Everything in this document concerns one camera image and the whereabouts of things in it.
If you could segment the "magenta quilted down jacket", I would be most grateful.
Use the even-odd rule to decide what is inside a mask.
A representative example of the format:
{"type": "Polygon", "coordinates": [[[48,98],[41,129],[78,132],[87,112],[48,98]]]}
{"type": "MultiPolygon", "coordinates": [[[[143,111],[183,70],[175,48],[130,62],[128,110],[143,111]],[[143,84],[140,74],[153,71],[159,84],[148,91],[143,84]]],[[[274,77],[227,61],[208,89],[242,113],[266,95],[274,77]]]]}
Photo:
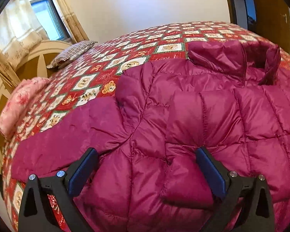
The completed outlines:
{"type": "Polygon", "coordinates": [[[187,59],[123,72],[113,96],[21,141],[11,177],[54,175],[92,147],[99,166],[75,203],[95,231],[198,231],[214,200],[206,147],[243,177],[264,175],[275,231],[290,224],[290,70],[270,43],[191,42],[187,59]]]}

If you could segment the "pink floral pillow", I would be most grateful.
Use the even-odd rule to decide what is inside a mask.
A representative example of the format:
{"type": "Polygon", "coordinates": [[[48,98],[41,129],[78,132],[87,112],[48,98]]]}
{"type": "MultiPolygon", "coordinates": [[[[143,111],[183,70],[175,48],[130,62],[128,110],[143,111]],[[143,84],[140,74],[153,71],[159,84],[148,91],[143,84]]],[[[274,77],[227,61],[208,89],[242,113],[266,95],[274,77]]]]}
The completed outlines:
{"type": "Polygon", "coordinates": [[[17,124],[26,114],[33,98],[50,82],[49,78],[35,77],[24,79],[12,92],[0,114],[0,133],[10,139],[17,129],[17,124]]]}

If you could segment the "red patchwork bear bedspread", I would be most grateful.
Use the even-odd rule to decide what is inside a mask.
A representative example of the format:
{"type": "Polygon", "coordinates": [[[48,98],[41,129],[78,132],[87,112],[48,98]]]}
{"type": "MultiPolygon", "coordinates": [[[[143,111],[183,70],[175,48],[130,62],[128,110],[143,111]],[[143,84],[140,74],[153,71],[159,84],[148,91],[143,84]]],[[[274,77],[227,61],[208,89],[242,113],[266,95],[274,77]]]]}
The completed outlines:
{"type": "MultiPolygon", "coordinates": [[[[169,24],[132,32],[95,46],[51,77],[26,110],[4,151],[4,201],[15,230],[18,230],[26,183],[11,177],[12,161],[20,142],[54,127],[75,108],[95,98],[113,96],[120,76],[129,68],[149,61],[187,59],[189,43],[195,41],[271,43],[234,24],[211,21],[169,24]]],[[[290,70],[290,55],[279,49],[280,66],[290,70]]]]}

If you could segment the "cream wooden headboard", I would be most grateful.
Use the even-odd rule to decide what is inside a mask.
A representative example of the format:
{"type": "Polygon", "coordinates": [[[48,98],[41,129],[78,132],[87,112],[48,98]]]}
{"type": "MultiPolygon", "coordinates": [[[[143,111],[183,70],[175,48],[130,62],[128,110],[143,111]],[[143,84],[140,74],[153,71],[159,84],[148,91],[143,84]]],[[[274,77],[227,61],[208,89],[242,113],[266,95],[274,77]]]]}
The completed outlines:
{"type": "MultiPolygon", "coordinates": [[[[48,78],[53,74],[46,66],[60,52],[71,46],[70,43],[64,41],[42,41],[31,52],[25,56],[19,64],[16,74],[20,79],[29,79],[33,77],[48,78]]],[[[11,96],[13,88],[0,77],[0,113],[11,96]]],[[[4,137],[0,134],[0,173],[3,165],[3,144],[4,137]]]]}

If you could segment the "grey striped pillow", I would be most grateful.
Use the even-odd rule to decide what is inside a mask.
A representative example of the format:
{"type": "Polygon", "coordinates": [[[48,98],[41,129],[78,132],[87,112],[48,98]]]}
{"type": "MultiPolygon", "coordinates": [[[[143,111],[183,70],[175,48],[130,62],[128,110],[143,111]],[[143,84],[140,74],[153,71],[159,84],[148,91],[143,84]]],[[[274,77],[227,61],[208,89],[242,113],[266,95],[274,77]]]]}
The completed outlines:
{"type": "Polygon", "coordinates": [[[79,58],[83,53],[87,52],[92,48],[97,42],[84,40],[79,43],[73,44],[61,53],[59,53],[50,64],[46,66],[47,69],[58,68],[62,69],[68,64],[72,63],[74,60],[79,58]]]}

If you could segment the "brown wooden door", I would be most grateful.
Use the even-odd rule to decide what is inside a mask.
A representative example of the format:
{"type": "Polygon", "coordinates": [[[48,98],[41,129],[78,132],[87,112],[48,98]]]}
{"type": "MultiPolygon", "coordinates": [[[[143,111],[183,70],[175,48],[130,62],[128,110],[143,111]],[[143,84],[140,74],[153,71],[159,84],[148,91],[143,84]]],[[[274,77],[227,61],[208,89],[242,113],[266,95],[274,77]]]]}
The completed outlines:
{"type": "Polygon", "coordinates": [[[230,22],[290,53],[290,13],[284,0],[227,0],[230,22]]]}

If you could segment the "beige patterned curtain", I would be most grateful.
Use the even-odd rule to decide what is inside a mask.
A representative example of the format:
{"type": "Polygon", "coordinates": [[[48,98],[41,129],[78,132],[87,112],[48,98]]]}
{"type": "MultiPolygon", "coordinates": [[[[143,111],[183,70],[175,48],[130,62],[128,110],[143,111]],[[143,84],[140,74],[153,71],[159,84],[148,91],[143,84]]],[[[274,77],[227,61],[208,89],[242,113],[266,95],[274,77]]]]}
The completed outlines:
{"type": "MultiPolygon", "coordinates": [[[[88,40],[88,36],[67,0],[51,0],[60,21],[73,43],[88,40]]],[[[33,1],[10,0],[0,13],[0,77],[11,88],[19,85],[17,67],[29,52],[44,40],[49,40],[38,16],[33,10],[33,1]]]]}

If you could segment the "window with blue frame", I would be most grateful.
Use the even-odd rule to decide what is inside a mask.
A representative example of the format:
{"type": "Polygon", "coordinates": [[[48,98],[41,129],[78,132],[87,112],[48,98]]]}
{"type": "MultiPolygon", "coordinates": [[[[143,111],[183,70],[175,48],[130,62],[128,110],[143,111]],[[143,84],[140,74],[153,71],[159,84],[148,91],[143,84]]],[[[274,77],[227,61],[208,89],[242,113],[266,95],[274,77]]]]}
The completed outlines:
{"type": "Polygon", "coordinates": [[[50,40],[68,40],[68,32],[52,0],[29,0],[50,40]]]}

